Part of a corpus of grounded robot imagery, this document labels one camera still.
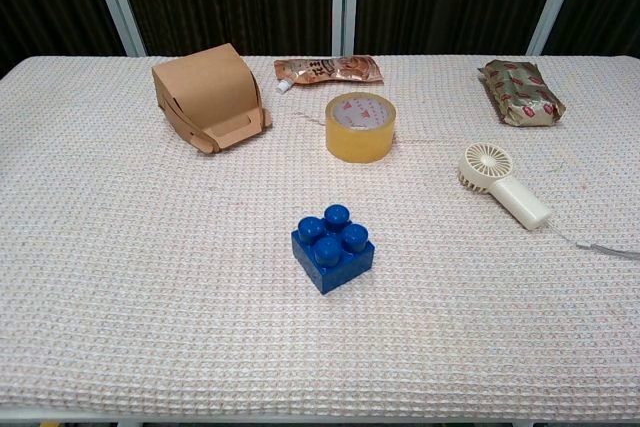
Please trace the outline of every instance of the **tape roll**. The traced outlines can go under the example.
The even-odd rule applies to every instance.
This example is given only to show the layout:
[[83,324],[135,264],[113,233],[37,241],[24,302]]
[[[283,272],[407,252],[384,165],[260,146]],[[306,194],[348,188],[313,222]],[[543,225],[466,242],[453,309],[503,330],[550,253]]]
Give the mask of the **tape roll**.
[[327,149],[346,162],[374,162],[391,150],[396,109],[384,97],[351,92],[327,105]]

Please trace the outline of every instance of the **blue lego brick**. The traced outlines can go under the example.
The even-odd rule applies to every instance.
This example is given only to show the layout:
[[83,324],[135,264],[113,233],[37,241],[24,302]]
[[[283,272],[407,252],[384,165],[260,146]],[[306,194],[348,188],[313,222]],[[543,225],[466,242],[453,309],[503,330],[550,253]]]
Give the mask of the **blue lego brick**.
[[375,250],[367,229],[351,222],[347,208],[338,204],[328,207],[322,219],[302,219],[291,232],[291,244],[293,255],[322,294],[369,270]]

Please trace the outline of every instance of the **gray cable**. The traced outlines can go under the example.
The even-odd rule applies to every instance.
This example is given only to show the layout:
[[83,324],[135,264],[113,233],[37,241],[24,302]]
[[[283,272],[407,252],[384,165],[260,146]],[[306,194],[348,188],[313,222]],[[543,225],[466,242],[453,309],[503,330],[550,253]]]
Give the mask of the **gray cable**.
[[640,252],[636,252],[634,250],[611,249],[609,247],[605,247],[605,246],[599,245],[599,244],[592,244],[590,242],[576,242],[575,240],[570,239],[569,237],[564,235],[562,232],[560,232],[560,230],[558,230],[558,228],[556,228],[556,226],[554,226],[551,222],[547,222],[547,225],[556,234],[558,234],[560,237],[562,237],[564,240],[566,240],[570,244],[575,245],[579,249],[593,250],[593,251],[596,251],[596,252],[600,252],[601,254],[613,255],[613,256],[616,256],[616,257],[622,257],[624,259],[640,260]]

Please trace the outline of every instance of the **brown cardboard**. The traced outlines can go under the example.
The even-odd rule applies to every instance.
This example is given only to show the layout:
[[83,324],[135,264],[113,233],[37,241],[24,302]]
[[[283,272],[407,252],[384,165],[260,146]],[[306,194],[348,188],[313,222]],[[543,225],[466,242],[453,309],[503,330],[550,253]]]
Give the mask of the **brown cardboard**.
[[231,44],[152,69],[158,106],[178,135],[218,152],[271,125],[253,74]]

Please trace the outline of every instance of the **handheld fan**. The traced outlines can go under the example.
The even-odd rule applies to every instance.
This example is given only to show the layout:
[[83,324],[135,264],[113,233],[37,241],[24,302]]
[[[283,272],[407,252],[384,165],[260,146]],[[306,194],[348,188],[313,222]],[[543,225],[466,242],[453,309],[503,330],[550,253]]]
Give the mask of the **handheld fan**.
[[511,156],[497,145],[471,144],[460,159],[460,182],[480,193],[489,192],[527,229],[540,226],[551,211],[513,177]]

